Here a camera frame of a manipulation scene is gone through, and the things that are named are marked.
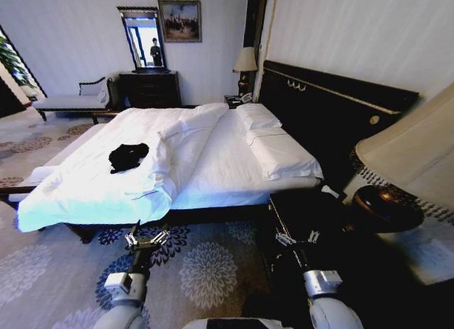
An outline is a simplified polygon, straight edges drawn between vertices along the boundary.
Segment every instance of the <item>sofa leg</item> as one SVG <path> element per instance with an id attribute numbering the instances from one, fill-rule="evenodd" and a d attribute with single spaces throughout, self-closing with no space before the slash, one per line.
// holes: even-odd
<path id="1" fill-rule="evenodd" d="M 43 118 L 43 120 L 46 122 L 48 120 L 48 118 L 45 117 L 45 114 L 43 111 L 38 111 L 38 113 L 41 115 L 41 117 Z"/>
<path id="2" fill-rule="evenodd" d="M 98 124 L 98 116 L 95 113 L 92 113 L 92 119 L 93 119 L 93 124 L 97 125 Z"/>

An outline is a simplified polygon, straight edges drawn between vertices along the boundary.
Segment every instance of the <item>chaise lounge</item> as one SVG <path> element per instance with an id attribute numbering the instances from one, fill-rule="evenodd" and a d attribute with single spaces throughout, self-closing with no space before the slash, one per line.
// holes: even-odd
<path id="1" fill-rule="evenodd" d="M 95 82 L 80 82 L 79 95 L 57 95 L 33 102 L 33 107 L 38 111 L 44 121 L 47 120 L 45 112 L 95 112 L 112 111 L 114 81 L 112 78 L 102 77 Z"/>

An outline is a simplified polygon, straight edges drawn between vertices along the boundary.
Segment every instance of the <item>white duvet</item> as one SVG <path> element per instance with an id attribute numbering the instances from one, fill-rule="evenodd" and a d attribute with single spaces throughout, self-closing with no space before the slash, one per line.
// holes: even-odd
<path id="1" fill-rule="evenodd" d="M 227 104 L 120 113 L 19 204 L 23 232 L 56 223 L 126 224 L 162 218 L 186 186 Z M 111 174 L 122 143 L 150 148 L 140 166 Z"/>

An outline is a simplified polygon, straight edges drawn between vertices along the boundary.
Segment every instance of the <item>drawer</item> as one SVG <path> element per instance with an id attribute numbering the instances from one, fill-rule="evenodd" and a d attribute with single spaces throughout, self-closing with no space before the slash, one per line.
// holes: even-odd
<path id="1" fill-rule="evenodd" d="M 174 75 L 121 75 L 120 79 L 124 84 L 131 86 L 141 84 L 166 85 L 168 87 L 175 86 Z"/>
<path id="2" fill-rule="evenodd" d="M 140 94 L 129 95 L 131 107 L 135 108 L 164 108 L 177 106 L 177 97 L 172 94 Z"/>
<path id="3" fill-rule="evenodd" d="M 175 90 L 175 86 L 169 86 L 166 84 L 159 83 L 147 83 L 147 84 L 136 84 L 130 85 L 128 91 L 130 94 L 135 91 L 139 91 L 141 94 L 162 94 L 168 93 Z"/>

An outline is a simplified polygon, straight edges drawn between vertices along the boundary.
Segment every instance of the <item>table lamp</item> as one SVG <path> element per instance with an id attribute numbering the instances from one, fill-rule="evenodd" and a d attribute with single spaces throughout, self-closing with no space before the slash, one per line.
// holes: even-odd
<path id="1" fill-rule="evenodd" d="M 355 148 L 359 175 L 352 205 L 380 219 L 376 232 L 416 227 L 423 216 L 454 224 L 454 83 Z M 387 228 L 394 221 L 396 228 Z"/>
<path id="2" fill-rule="evenodd" d="M 238 95 L 243 96 L 249 89 L 248 72 L 257 70 L 257 63 L 255 62 L 254 47 L 246 47 L 241 49 L 238 54 L 238 59 L 233 66 L 234 72 L 240 72 L 240 80 L 238 81 Z"/>

